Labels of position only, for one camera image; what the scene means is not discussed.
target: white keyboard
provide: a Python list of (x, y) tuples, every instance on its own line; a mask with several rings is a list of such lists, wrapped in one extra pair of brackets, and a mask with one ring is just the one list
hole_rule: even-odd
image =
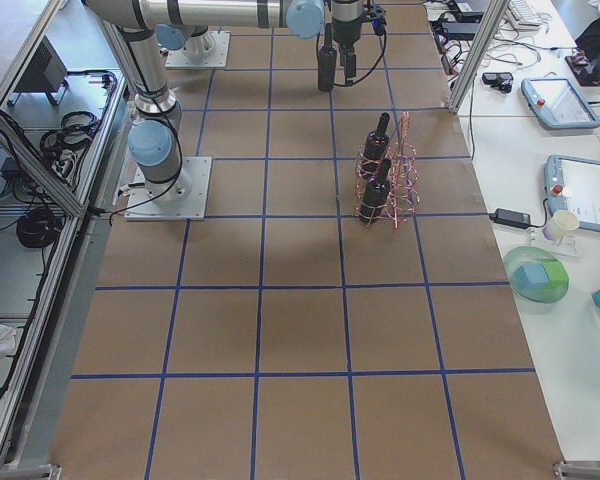
[(504, 16), (516, 30), (539, 30), (543, 25), (542, 18), (527, 0), (510, 0)]

